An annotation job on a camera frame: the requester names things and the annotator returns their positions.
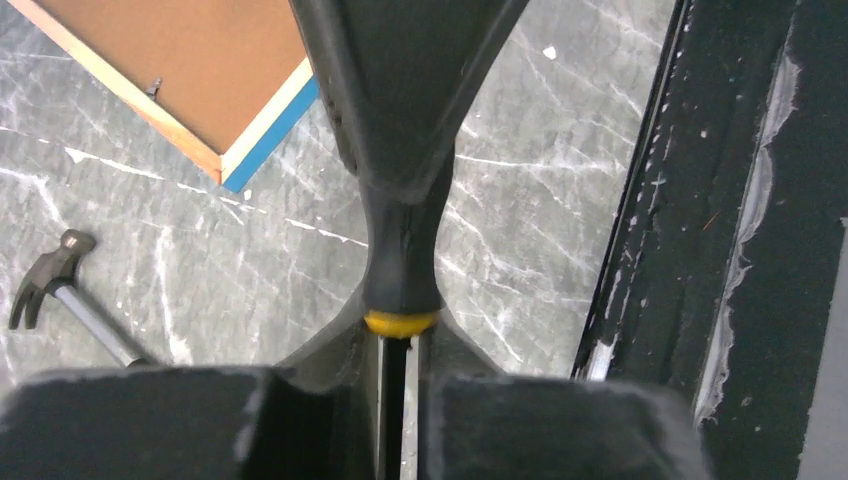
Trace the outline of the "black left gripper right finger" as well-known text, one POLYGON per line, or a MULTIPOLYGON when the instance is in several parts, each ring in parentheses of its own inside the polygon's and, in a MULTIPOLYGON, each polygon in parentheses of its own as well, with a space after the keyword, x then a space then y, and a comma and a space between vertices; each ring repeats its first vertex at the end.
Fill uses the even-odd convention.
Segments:
POLYGON ((502 371, 448 311, 419 337, 422 479, 709 479, 688 405, 626 381, 502 371))

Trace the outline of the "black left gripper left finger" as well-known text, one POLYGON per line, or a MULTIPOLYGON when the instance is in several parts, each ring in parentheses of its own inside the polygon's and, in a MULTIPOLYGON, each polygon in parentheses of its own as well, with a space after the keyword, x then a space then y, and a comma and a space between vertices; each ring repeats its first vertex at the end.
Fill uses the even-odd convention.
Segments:
POLYGON ((356 479, 358 295, 282 364, 48 370, 1 405, 5 479, 356 479))

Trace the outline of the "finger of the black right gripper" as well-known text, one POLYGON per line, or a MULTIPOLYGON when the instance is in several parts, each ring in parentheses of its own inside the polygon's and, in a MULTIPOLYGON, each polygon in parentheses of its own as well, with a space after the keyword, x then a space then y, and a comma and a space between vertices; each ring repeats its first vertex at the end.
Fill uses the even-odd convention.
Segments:
POLYGON ((422 202, 524 1, 294 1, 343 163, 422 202))

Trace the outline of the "blue picture frame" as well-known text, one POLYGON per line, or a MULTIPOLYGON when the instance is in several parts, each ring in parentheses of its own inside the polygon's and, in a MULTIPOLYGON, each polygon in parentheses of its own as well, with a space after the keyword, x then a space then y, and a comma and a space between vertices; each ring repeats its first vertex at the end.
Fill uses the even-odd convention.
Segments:
POLYGON ((286 1, 18 1, 15 8, 233 192, 318 96, 286 1))

